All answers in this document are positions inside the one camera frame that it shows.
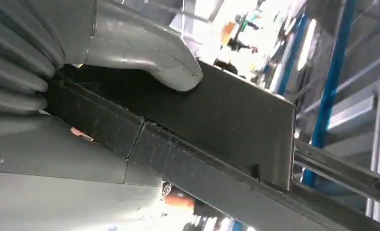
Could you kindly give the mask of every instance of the metal rail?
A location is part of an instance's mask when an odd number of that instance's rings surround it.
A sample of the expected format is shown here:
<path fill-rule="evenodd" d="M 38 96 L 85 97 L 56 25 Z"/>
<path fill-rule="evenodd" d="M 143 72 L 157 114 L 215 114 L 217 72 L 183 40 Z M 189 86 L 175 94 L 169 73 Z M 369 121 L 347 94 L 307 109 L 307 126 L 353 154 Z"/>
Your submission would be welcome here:
<path fill-rule="evenodd" d="M 294 163 L 347 189 L 380 202 L 380 174 L 295 140 Z"/>

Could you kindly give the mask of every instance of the orange object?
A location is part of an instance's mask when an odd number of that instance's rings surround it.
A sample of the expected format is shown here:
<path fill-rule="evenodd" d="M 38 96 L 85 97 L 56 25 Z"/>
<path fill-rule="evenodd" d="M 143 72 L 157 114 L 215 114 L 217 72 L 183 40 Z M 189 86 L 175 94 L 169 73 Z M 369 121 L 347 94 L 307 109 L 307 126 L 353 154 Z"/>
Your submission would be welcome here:
<path fill-rule="evenodd" d="M 165 203 L 172 207 L 181 208 L 183 210 L 194 209 L 194 199 L 187 196 L 179 196 L 177 194 L 168 194 L 165 198 Z"/>
<path fill-rule="evenodd" d="M 232 30 L 235 27 L 235 23 L 228 22 L 224 25 L 223 30 L 221 31 L 221 43 L 226 46 L 228 44 L 229 39 L 231 38 Z"/>

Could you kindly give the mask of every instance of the blue pole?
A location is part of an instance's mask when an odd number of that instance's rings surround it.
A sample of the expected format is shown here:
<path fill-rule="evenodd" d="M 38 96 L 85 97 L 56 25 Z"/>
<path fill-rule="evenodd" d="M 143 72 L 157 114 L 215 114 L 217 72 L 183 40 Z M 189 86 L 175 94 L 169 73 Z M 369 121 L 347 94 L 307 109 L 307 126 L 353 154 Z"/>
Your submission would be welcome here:
<path fill-rule="evenodd" d="M 242 224 L 235 221 L 231 231 L 242 231 Z"/>
<path fill-rule="evenodd" d="M 355 12 L 356 0 L 346 0 L 344 6 L 340 28 L 335 42 L 332 60 L 328 76 L 323 90 L 322 100 L 320 101 L 319 114 L 313 131 L 312 145 L 323 148 L 326 143 L 327 127 L 329 125 L 330 114 L 334 103 L 337 85 L 339 84 L 340 74 L 344 63 L 344 53 L 350 37 L 350 28 L 353 14 Z M 309 170 L 303 173 L 302 183 L 314 187 L 317 175 Z"/>
<path fill-rule="evenodd" d="M 286 90 L 286 85 L 288 84 L 289 76 L 291 75 L 291 71 L 293 69 L 293 65 L 295 64 L 296 57 L 298 55 L 298 52 L 301 48 L 302 38 L 304 37 L 305 27 L 307 23 L 307 15 L 305 13 L 302 13 L 300 16 L 300 19 L 297 20 L 296 24 L 293 26 L 294 30 L 296 29 L 296 35 L 295 39 L 293 41 L 291 52 L 289 54 L 289 57 L 286 61 L 284 72 L 282 75 L 282 78 L 280 79 L 280 84 L 278 88 L 278 94 L 283 95 Z"/>

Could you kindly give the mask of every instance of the crack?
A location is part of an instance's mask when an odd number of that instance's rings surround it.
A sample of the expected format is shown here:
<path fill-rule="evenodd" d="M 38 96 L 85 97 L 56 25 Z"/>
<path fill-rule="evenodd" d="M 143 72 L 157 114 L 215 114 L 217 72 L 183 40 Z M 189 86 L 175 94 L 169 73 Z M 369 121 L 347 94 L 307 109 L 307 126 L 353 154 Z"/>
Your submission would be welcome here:
<path fill-rule="evenodd" d="M 140 124 L 140 128 L 139 128 L 138 132 L 136 133 L 135 140 L 133 141 L 132 147 L 130 148 L 127 156 L 125 157 L 126 161 L 128 161 L 128 159 L 131 157 L 133 149 L 136 147 L 136 144 L 138 143 L 139 136 L 142 134 L 143 130 L 145 129 L 145 123 L 146 123 L 146 121 L 145 121 L 145 119 L 143 119 L 141 124 Z"/>

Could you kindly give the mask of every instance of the black plastic part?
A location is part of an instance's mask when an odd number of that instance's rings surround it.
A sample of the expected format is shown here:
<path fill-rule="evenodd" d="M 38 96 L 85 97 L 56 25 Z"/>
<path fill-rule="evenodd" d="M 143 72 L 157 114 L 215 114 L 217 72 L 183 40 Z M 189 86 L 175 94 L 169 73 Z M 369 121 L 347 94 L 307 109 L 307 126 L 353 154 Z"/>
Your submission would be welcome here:
<path fill-rule="evenodd" d="M 171 90 L 139 70 L 86 66 L 73 82 L 254 177 L 259 165 L 261 180 L 289 188 L 294 106 L 215 67 L 200 66 L 205 77 L 189 92 Z M 79 123 L 96 116 L 89 106 L 68 108 L 84 115 Z"/>

